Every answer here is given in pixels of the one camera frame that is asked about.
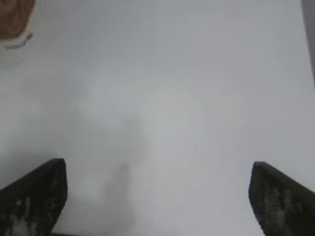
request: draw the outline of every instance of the white backdrop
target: white backdrop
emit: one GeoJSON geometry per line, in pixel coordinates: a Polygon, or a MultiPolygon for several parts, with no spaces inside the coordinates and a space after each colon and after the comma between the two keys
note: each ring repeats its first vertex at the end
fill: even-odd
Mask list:
{"type": "Polygon", "coordinates": [[[267,161],[315,190],[315,97],[296,0],[37,1],[0,72],[0,184],[65,158],[56,232],[262,236],[267,161]]]}

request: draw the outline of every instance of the white table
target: white table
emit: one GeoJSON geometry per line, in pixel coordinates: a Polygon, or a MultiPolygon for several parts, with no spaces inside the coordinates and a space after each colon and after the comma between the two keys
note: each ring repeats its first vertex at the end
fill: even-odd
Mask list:
{"type": "Polygon", "coordinates": [[[0,72],[0,183],[67,162],[56,232],[262,236],[267,161],[315,190],[315,96],[296,0],[37,1],[0,72]]]}

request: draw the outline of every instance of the white surface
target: white surface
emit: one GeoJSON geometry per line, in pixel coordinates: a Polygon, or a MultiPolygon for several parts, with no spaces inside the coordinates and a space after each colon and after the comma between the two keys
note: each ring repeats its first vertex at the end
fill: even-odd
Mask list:
{"type": "Polygon", "coordinates": [[[262,236],[255,160],[315,190],[299,1],[38,0],[35,17],[0,73],[0,180],[65,158],[57,232],[262,236]]]}

